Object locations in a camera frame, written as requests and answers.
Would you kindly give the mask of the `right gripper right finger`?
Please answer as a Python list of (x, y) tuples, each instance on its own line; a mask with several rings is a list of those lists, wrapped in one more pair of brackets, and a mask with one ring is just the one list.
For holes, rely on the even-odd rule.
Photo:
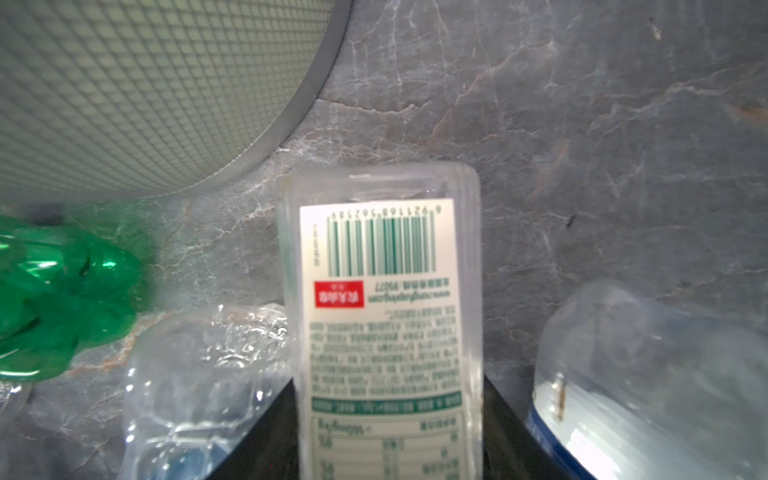
[(545, 453), (510, 405), (484, 377), (483, 478), (485, 480), (569, 480)]

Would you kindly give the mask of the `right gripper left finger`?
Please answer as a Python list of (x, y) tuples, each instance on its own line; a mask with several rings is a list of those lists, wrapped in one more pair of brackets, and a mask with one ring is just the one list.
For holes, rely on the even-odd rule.
[(207, 479), (299, 479), (298, 425), (295, 388), (293, 381), (289, 381)]

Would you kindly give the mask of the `short bottle blue label blue cap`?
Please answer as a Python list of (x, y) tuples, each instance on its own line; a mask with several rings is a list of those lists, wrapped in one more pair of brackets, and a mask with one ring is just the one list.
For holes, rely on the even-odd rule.
[(542, 331), (525, 424), (574, 479), (763, 479), (767, 336), (590, 283)]

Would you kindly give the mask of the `square bottle white red label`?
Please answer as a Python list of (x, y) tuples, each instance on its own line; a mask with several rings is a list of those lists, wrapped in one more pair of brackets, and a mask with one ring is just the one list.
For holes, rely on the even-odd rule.
[(306, 171), (276, 193), (300, 476), (481, 478), (476, 171)]

